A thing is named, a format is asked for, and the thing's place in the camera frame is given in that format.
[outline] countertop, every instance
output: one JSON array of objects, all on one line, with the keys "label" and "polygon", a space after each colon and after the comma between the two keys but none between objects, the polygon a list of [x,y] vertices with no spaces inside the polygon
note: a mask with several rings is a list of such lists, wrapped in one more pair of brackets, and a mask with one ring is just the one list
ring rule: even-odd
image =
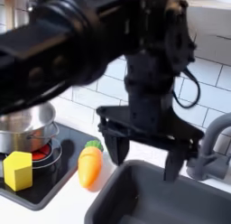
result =
[{"label": "countertop", "polygon": [[[103,141],[101,134],[90,126],[85,126],[84,124],[80,123],[75,124],[72,120],[68,120],[66,117],[57,117],[56,121],[62,123],[63,125],[71,126],[72,128],[95,135]],[[131,142],[130,152],[126,157],[126,160],[139,159],[163,167],[166,155],[167,153],[163,150]],[[84,216],[89,206],[96,198],[99,191],[115,168],[116,167],[112,164],[108,153],[105,152],[103,169],[92,191],[85,190],[79,186],[79,178],[77,173],[75,173],[60,190],[60,192],[52,199],[52,201],[40,211],[28,210],[25,207],[22,207],[0,196],[1,223],[84,224]],[[181,174],[187,176],[185,166],[181,170]],[[205,181],[205,184],[231,193],[231,173],[227,175],[223,182],[209,179]]]}]

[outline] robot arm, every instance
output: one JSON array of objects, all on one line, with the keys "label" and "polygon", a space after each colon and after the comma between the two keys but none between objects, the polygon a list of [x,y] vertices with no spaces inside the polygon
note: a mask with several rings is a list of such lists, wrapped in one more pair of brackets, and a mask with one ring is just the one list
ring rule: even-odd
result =
[{"label": "robot arm", "polygon": [[195,49],[187,6],[183,0],[30,2],[29,24],[0,36],[0,114],[89,84],[124,54],[129,106],[99,108],[99,129],[117,164],[129,140],[168,150],[165,180],[175,180],[203,136],[171,107],[175,77],[184,71],[197,83],[187,70]]}]

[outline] sink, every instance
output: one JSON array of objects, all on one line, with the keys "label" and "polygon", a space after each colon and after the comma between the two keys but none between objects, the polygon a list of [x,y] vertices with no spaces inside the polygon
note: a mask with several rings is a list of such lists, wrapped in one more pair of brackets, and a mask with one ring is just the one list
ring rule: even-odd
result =
[{"label": "sink", "polygon": [[85,224],[230,224],[231,194],[142,161],[118,167],[89,208]]}]

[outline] gray faucet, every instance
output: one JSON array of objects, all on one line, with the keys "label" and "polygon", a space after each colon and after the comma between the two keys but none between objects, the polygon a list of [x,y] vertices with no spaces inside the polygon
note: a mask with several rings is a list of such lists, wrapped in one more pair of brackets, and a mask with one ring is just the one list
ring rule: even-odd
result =
[{"label": "gray faucet", "polygon": [[208,127],[199,156],[188,162],[188,175],[197,180],[205,181],[207,178],[225,179],[229,167],[230,156],[214,152],[215,143],[221,132],[231,126],[231,113],[225,114],[214,120]]}]

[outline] stove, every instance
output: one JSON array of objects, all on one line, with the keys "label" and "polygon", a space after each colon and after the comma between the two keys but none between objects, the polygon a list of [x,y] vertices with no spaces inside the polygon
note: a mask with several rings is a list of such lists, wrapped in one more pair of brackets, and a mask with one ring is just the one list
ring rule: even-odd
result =
[{"label": "stove", "polygon": [[[30,210],[41,210],[78,169],[79,154],[92,135],[58,124],[60,133],[32,154],[32,187],[15,192],[4,183],[0,166],[0,195]],[[0,162],[5,155],[0,154]]]}]

